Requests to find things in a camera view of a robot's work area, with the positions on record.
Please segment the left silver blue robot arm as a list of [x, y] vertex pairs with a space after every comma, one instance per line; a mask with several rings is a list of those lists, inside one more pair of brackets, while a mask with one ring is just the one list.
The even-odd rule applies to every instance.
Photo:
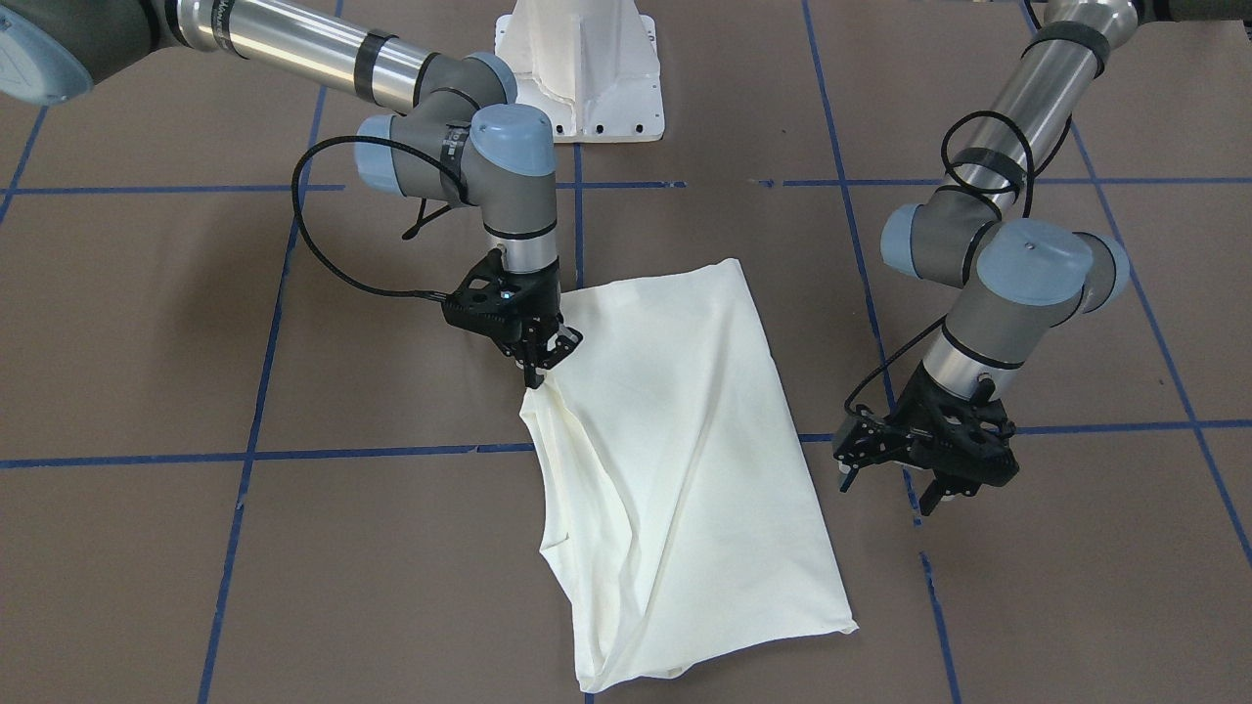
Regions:
[[895, 410], [878, 415], [854, 396], [833, 436], [846, 491], [861, 468], [901, 463], [931, 476], [919, 512], [973, 499], [1018, 475], [1018, 428], [1005, 395], [1047, 332], [1113, 302], [1131, 258], [1106, 236], [1033, 215], [1039, 174], [1069, 132], [1082, 95], [1141, 26], [1139, 1], [1050, 1], [1005, 88], [944, 134], [944, 177], [920, 204], [881, 228], [881, 261], [958, 291], [921, 331], [930, 346]]

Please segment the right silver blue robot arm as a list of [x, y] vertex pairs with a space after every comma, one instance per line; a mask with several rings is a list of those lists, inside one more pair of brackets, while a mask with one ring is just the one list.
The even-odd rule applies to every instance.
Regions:
[[59, 106], [164, 48], [227, 53], [381, 106], [354, 135], [359, 178], [391, 195], [478, 209], [490, 251], [439, 303], [526, 386], [580, 344], [560, 312], [556, 158], [545, 111], [490, 53], [448, 58], [290, 1], [5, 1], [3, 91]]

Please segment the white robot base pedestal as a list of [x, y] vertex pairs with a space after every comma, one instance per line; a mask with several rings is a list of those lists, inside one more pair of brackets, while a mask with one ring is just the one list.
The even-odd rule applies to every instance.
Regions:
[[517, 101], [556, 143], [649, 143], [666, 116], [654, 18], [635, 1], [518, 1], [495, 23]]

